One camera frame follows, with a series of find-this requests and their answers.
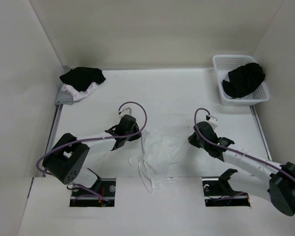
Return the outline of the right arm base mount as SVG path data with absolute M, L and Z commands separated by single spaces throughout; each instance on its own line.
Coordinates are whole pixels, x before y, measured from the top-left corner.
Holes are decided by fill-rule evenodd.
M 202 178 L 206 207 L 250 207 L 247 193 L 234 191 L 229 180 L 238 170 L 228 169 L 217 177 Z

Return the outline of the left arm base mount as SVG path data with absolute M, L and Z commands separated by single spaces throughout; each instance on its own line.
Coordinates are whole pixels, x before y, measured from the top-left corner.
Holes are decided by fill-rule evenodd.
M 101 178 L 90 168 L 82 170 L 77 181 L 70 183 L 67 190 L 71 191 L 70 207 L 114 207 L 116 195 L 116 179 Z

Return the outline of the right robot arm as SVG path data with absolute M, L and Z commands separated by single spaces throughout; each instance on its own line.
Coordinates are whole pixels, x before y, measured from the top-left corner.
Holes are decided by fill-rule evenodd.
M 234 141 L 218 137 L 207 121 L 194 125 L 189 144 L 204 149 L 210 157 L 234 165 L 219 177 L 223 194 L 246 192 L 263 198 L 286 216 L 295 215 L 295 164 L 279 164 L 253 157 L 234 147 Z

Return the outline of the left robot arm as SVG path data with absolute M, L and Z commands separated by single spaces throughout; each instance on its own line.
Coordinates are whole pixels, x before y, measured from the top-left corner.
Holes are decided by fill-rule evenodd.
M 136 119 L 123 115 L 119 124 L 93 137 L 99 140 L 69 145 L 53 152 L 42 162 L 42 166 L 61 183 L 82 185 L 90 196 L 100 192 L 101 178 L 91 169 L 83 167 L 88 154 L 114 151 L 125 142 L 140 138 L 141 133 Z

